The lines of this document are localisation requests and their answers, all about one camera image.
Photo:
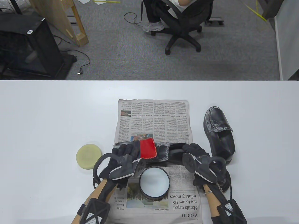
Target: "yellow sponge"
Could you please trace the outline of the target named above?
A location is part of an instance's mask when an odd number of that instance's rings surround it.
[[[101,156],[102,152],[99,147],[94,144],[87,144],[78,150],[76,160],[81,168],[91,170]]]

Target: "wooden board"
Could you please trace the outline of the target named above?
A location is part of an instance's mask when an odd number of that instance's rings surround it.
[[[86,32],[73,0],[29,0],[29,2],[40,16],[44,17],[69,39],[73,40],[75,44],[83,46],[88,43]],[[80,33],[77,35],[66,14],[66,10],[69,8],[72,8],[80,28]]]

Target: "black computer case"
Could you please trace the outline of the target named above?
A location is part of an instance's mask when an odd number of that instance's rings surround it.
[[[73,55],[61,54],[44,18],[0,13],[4,69],[20,79],[65,79],[74,61]]]

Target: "paper scrap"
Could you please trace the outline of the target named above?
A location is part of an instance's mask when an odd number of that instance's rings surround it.
[[[87,2],[90,2],[90,0],[79,0],[79,2],[81,2],[82,4],[85,4]]]
[[[97,4],[97,5],[101,5],[101,4],[105,4],[106,2],[96,2],[96,1],[94,1],[94,3]]]

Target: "white partition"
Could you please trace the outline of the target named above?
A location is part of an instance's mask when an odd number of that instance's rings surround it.
[[[299,69],[299,0],[284,0],[275,17],[281,80],[288,80]]]

